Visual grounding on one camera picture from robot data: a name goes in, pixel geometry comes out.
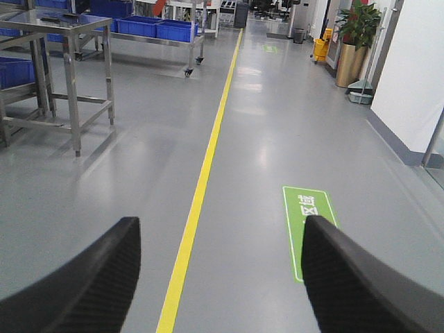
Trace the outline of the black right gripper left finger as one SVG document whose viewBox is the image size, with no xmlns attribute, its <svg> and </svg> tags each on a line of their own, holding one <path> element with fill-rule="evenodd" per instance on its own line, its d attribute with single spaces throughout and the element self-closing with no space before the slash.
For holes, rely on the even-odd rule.
<svg viewBox="0 0 444 333">
<path fill-rule="evenodd" d="M 64 266 L 1 300 L 1 331 L 120 332 L 141 258 L 139 218 L 123 217 Z"/>
</svg>

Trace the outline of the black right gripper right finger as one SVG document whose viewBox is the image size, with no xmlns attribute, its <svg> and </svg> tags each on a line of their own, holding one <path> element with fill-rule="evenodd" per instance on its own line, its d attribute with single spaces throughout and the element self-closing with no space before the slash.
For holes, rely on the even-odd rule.
<svg viewBox="0 0 444 333">
<path fill-rule="evenodd" d="M 302 275 L 321 332 L 442 332 L 443 297 L 308 216 Z"/>
</svg>

